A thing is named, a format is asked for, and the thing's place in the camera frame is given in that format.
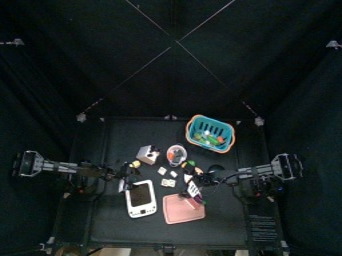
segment round object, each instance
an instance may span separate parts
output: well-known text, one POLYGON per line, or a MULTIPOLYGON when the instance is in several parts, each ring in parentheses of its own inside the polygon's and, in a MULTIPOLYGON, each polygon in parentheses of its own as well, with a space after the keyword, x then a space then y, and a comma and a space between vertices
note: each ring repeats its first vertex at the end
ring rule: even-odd
POLYGON ((172 167, 178 167, 188 159, 188 151, 182 145, 174 145, 166 152, 168 160, 172 167))

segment pink notepad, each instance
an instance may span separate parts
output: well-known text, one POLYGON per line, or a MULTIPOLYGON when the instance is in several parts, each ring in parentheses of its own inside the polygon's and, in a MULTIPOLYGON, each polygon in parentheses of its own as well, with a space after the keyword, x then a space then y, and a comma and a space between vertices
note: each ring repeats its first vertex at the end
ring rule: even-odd
POLYGON ((164 211, 168 224, 194 221, 206 217, 205 206, 200 205, 200 207, 194 209, 186 199, 180 198, 178 194, 165 196, 164 211))

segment teal basket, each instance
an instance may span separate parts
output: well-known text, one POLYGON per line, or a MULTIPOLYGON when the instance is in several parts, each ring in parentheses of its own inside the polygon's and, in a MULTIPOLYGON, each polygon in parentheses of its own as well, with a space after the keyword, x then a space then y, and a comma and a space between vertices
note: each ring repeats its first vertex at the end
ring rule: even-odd
POLYGON ((196 115, 186 126, 186 138, 192 144, 224 154, 236 143, 236 130, 229 123, 196 115))

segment black tabletop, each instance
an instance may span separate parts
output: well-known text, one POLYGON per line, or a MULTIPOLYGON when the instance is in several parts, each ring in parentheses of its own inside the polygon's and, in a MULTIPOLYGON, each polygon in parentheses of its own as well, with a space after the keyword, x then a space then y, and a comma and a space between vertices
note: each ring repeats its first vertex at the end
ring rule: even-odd
POLYGON ((188 159, 206 171, 214 164, 226 170, 260 165, 268 162, 264 132, 253 122, 230 122, 236 128, 237 142, 232 150, 220 154, 190 144, 186 140, 188 121, 110 119, 106 125, 85 126, 75 142, 73 158, 89 157, 113 168, 135 160, 141 147, 156 145, 162 153, 154 165, 142 163, 138 180, 153 180, 158 211, 156 214, 133 219, 127 213, 126 197, 119 193, 119 181, 99 184, 103 192, 93 211, 90 243, 119 245, 202 245, 216 248, 246 246, 248 231, 244 206, 228 185, 205 187, 206 217, 180 224, 168 224, 164 214, 164 197, 177 194, 185 188, 181 167, 172 167, 166 158, 170 146, 181 143, 188 150, 188 159), (168 169, 162 176, 160 167, 168 169), (170 171, 180 175, 176 188, 161 185, 164 178, 173 178, 170 171))

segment black table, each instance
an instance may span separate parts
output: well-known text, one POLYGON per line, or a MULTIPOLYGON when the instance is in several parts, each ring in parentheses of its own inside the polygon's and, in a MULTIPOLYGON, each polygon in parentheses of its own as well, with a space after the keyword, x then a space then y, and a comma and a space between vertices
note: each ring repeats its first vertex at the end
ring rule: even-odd
MULTIPOLYGON (((173 245, 208 249, 246 249, 249 246, 246 209, 234 196, 232 187, 222 185, 216 193, 213 193, 214 187, 204 188, 202 193, 208 201, 204 219, 169 225, 164 215, 164 197, 177 194, 185 187, 181 167, 172 168, 166 158, 170 146, 181 143, 188 150, 188 159, 194 160, 202 170, 208 170, 213 164, 222 165, 226 170, 237 170, 269 162, 262 127, 254 124, 254 120, 229 121, 229 123, 236 128, 237 142, 226 154, 216 153, 188 142, 185 136, 188 120, 109 118, 105 122, 93 120, 81 124, 71 154, 74 162, 89 159, 94 164, 107 164, 118 169, 126 161, 135 160, 141 147, 156 145, 164 150, 157 163, 154 165, 143 163, 139 168, 142 172, 139 180, 150 179, 154 182, 158 212, 143 218, 130 218, 125 195, 118 192, 119 181, 99 181, 101 196, 97 200, 89 204, 85 202, 65 204, 57 232, 59 239, 87 243, 93 247, 162 248, 173 245), (180 174, 176 188, 161 186, 162 179, 172 178, 158 173, 161 166, 168 168, 169 173, 174 170, 180 174)), ((217 175, 225 177, 225 171, 217 175)))

